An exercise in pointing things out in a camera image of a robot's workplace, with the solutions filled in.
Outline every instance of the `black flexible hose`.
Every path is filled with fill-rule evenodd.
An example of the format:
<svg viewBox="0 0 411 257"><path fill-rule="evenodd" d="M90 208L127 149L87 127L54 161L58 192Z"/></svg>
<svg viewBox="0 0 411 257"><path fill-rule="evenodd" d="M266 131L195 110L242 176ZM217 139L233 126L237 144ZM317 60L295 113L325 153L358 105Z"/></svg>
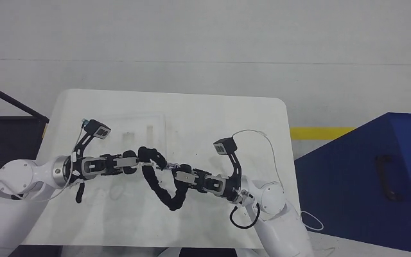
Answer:
<svg viewBox="0 0 411 257"><path fill-rule="evenodd" d="M230 213L230 221L231 221L231 223L232 223L234 226L238 227L239 229L249 229L250 227L256 225L257 220L258 220L258 218L259 218L259 213L260 213L260 208L259 208L259 204L258 204L258 203L256 204L256 207L257 207L257 216L256 216L256 218L254 219L254 221L253 221L250 225L248 225L248 226L240 226L240 225L238 225L237 223L235 223L234 220L232 219L232 215L233 215L234 212L238 209L238 207L235 206L234 209L232 209L232 211L231 211L231 213Z"/></svg>

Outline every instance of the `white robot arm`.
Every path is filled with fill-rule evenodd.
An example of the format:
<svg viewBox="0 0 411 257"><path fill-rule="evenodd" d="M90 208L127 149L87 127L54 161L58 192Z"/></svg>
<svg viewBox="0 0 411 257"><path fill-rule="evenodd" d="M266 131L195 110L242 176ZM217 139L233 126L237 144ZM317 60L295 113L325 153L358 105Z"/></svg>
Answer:
<svg viewBox="0 0 411 257"><path fill-rule="evenodd" d="M10 255L23 242L48 201L68 186L80 183L75 200L81 203L84 181L97 175L132 174L137 165L144 164L133 151L84 157L91 140L105 139L110 129L98 121L83 120L83 130L85 135L79 141L80 133L70 156L59 156L42 166L35 161L14 160L0 169L0 257ZM55 190L60 192L52 197Z"/></svg>
<svg viewBox="0 0 411 257"><path fill-rule="evenodd" d="M278 182L252 181L241 175L241 166L234 153L237 146L232 137L215 142L214 147L219 154L230 157L234 167L234 173L230 177L213 176L202 170L191 169L186 164L171 164L165 169L173 170L175 179L186 183L188 188L197 189L200 193L212 193L245 207L253 220L251 225L239 226L232 219L237 206L231 212L230 221L240 229L254 226L269 256L314 256L305 225L295 208L286 200L283 187ZM261 212L265 214L264 218L260 217Z"/></svg>

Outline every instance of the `blue box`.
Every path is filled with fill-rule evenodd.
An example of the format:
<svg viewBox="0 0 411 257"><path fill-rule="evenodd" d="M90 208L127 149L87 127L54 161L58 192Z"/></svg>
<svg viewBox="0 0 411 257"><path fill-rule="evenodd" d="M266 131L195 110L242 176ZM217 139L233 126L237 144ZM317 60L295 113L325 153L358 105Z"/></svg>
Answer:
<svg viewBox="0 0 411 257"><path fill-rule="evenodd" d="M319 233L411 251L411 114L386 113L298 158L295 171Z"/></svg>

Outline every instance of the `yellow stripe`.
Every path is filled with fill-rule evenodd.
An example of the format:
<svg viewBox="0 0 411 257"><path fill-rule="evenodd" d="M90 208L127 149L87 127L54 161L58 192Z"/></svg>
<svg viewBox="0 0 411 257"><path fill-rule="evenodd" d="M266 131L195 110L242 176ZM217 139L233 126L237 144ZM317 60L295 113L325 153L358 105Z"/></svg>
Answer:
<svg viewBox="0 0 411 257"><path fill-rule="evenodd" d="M355 128L290 128L291 140L333 140Z"/></svg>
<svg viewBox="0 0 411 257"><path fill-rule="evenodd" d="M41 136L41 139L44 139L44 134L46 133L47 125L49 125L49 123L46 123L46 126L44 126L43 136Z"/></svg>

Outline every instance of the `gray floor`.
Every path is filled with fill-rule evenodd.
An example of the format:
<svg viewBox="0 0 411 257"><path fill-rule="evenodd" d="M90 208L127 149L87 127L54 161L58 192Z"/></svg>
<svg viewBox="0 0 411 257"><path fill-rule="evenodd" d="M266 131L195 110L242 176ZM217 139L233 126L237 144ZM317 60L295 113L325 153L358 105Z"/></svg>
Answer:
<svg viewBox="0 0 411 257"><path fill-rule="evenodd" d="M292 127L356 127L411 112L409 13L408 0L0 1L0 90L47 116L68 88L269 96ZM295 141L295 157L323 143ZM330 240L316 244L333 256L406 256Z"/></svg>

